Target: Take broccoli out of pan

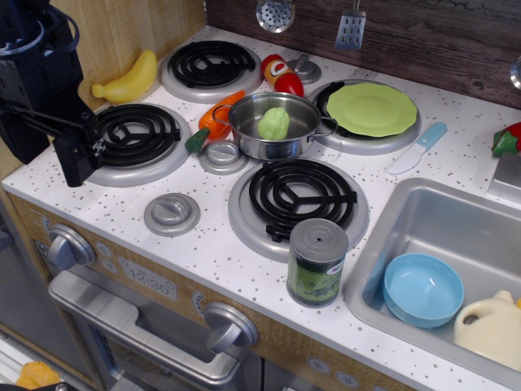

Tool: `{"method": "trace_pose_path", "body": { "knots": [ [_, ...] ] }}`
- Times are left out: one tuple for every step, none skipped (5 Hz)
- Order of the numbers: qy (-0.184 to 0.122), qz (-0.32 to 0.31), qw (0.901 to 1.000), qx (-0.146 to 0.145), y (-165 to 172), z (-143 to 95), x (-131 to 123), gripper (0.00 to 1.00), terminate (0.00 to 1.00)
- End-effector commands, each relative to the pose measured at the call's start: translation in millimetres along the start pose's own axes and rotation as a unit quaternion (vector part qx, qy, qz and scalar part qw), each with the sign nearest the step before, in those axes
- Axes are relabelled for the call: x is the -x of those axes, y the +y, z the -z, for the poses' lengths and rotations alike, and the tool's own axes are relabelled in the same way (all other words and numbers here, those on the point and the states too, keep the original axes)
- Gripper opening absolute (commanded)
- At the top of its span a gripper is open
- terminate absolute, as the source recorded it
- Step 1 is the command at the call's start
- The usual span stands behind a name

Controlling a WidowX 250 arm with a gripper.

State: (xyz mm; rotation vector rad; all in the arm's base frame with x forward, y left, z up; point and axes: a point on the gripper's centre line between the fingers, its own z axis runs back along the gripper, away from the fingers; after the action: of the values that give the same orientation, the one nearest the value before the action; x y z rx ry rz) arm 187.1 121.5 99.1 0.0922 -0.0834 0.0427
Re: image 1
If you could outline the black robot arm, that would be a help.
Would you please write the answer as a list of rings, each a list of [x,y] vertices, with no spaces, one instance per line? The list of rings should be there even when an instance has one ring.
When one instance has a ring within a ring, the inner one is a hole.
[[[1,3],[1,137],[28,164],[54,147],[70,187],[102,165],[96,116],[80,98],[76,22],[48,1]]]

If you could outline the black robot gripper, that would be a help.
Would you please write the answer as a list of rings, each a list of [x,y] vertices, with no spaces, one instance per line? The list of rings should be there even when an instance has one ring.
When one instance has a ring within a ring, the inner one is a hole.
[[[76,60],[26,64],[1,62],[1,136],[22,163],[48,146],[49,135],[69,187],[80,187],[102,167],[103,140],[95,117],[78,94],[83,80]]]

